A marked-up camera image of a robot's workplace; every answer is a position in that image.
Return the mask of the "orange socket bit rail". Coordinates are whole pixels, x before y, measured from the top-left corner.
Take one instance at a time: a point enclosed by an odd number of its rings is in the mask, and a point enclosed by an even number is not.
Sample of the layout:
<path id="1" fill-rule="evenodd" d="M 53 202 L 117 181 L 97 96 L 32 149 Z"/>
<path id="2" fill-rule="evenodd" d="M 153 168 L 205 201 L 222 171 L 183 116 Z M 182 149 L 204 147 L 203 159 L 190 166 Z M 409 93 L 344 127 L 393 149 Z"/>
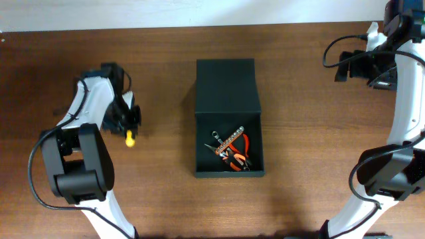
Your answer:
<path id="1" fill-rule="evenodd" d="M 230 150 L 233 153 L 236 153 L 236 148 L 233 146 L 233 143 L 244 133 L 244 127 L 240 126 L 235 132 L 233 132 L 227 139 L 222 140 L 216 131 L 212 132 L 212 136 L 220 143 L 220 145 L 213 151 L 217 155 L 222 155 L 225 151 Z"/>

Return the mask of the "black storage box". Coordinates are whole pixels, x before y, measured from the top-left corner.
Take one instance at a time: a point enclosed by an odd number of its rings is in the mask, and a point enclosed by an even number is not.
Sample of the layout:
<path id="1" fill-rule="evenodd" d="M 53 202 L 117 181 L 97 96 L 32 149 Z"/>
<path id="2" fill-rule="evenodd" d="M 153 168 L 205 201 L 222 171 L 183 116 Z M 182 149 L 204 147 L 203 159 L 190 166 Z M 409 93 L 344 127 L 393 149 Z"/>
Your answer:
<path id="1" fill-rule="evenodd" d="M 196 80 L 197 178 L 262 177 L 265 174 L 261 106 L 254 59 L 202 59 L 197 61 Z M 227 139 L 240 126 L 250 140 L 249 171 L 233 171 L 205 144 L 218 147 L 216 131 Z"/>

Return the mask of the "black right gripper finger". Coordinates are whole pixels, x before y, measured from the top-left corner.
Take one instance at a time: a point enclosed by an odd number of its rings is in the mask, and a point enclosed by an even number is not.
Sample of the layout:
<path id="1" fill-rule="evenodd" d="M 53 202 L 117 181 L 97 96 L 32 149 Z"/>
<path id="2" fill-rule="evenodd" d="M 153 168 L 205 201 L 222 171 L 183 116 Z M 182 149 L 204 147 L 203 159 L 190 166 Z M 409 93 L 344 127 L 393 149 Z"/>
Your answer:
<path id="1" fill-rule="evenodd" d="M 347 60 L 353 56 L 352 52 L 344 51 L 339 55 L 339 61 Z M 335 74 L 336 82 L 346 82 L 349 74 L 349 63 L 339 65 Z"/>
<path id="2" fill-rule="evenodd" d="M 397 88 L 397 68 L 388 69 L 374 80 L 368 82 L 367 86 L 377 90 L 395 91 Z"/>

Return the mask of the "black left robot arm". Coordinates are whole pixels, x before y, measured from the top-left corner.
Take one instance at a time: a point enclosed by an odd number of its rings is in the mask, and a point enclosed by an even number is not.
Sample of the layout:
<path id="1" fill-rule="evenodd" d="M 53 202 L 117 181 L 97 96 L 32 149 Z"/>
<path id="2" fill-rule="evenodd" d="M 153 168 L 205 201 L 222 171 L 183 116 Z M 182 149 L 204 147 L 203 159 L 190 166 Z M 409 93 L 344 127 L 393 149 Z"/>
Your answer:
<path id="1" fill-rule="evenodd" d="M 50 189 L 68 204 L 49 205 L 35 195 L 37 202 L 49 209 L 83 212 L 101 238 L 139 236 L 116 200 L 114 165 L 100 133 L 104 129 L 134 146 L 141 112 L 131 86 L 124 83 L 129 79 L 115 62 L 82 73 L 66 115 L 41 133 L 29 156 L 33 161 L 41 150 Z"/>

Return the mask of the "silver ring spanner wrench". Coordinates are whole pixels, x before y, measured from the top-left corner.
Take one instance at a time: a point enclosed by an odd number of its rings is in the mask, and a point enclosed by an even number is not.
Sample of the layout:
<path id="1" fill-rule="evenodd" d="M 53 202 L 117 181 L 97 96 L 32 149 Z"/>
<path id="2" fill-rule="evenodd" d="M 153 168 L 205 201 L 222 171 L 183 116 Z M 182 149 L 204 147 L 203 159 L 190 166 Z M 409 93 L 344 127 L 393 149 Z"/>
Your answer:
<path id="1" fill-rule="evenodd" d="M 218 155 L 222 162 L 228 165 L 233 171 L 249 171 L 252 163 L 248 156 L 250 140 L 248 136 L 240 131 L 234 137 L 230 136 L 222 140 L 219 134 L 214 131 L 212 136 L 220 143 L 218 147 L 211 147 L 211 150 Z"/>

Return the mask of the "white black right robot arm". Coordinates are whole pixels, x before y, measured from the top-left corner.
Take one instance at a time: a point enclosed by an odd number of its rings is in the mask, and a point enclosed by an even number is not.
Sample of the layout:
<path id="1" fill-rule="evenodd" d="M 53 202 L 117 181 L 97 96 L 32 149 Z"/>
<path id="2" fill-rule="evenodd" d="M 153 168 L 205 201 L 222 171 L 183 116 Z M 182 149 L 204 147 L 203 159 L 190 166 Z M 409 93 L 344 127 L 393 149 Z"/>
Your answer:
<path id="1" fill-rule="evenodd" d="M 326 220 L 320 238 L 366 238 L 391 207 L 424 191 L 424 2 L 390 0 L 383 32 L 373 22 L 365 50 L 339 56 L 335 81 L 364 78 L 369 87 L 396 92 L 386 145 L 364 151 L 349 174 L 351 197 Z"/>

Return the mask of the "orange black handled pliers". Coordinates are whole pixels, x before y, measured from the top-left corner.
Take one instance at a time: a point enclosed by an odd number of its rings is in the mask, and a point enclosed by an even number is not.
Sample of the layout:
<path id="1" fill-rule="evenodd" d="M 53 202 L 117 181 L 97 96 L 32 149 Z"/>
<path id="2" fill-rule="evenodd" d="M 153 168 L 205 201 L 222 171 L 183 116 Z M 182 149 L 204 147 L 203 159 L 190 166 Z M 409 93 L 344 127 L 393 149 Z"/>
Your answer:
<path id="1" fill-rule="evenodd" d="M 205 144 L 205 146 L 210 149 L 213 153 L 219 156 L 222 159 L 222 162 L 228 165 L 233 171 L 249 171 L 248 166 L 248 156 L 242 154 L 233 144 L 230 144 L 229 147 L 222 153 L 217 153 L 216 147 Z"/>

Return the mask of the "yellow black screwdriver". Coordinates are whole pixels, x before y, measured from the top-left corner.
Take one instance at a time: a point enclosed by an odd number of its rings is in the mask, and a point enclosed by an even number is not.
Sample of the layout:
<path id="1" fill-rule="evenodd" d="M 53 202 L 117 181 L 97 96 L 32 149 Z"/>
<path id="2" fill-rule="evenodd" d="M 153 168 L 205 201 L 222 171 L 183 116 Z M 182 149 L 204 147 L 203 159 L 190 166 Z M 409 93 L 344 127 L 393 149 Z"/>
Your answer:
<path id="1" fill-rule="evenodd" d="M 126 131 L 125 143 L 128 147 L 133 147 L 135 145 L 135 137 L 130 129 Z"/>

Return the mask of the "red handled small cutters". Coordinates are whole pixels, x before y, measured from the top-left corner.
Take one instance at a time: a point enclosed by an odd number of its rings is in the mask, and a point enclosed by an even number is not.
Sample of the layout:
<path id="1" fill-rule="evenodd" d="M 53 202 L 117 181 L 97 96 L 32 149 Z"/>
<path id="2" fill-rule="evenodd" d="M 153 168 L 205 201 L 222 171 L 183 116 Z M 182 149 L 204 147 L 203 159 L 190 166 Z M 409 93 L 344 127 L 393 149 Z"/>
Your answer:
<path id="1" fill-rule="evenodd" d="M 241 151 L 242 154 L 246 154 L 248 156 L 250 141 L 248 136 L 245 133 L 243 133 L 242 136 L 240 136 L 238 139 L 234 141 L 233 146 L 235 146 L 235 148 Z M 248 156 L 248 166 L 250 167 L 251 165 L 252 163 Z"/>

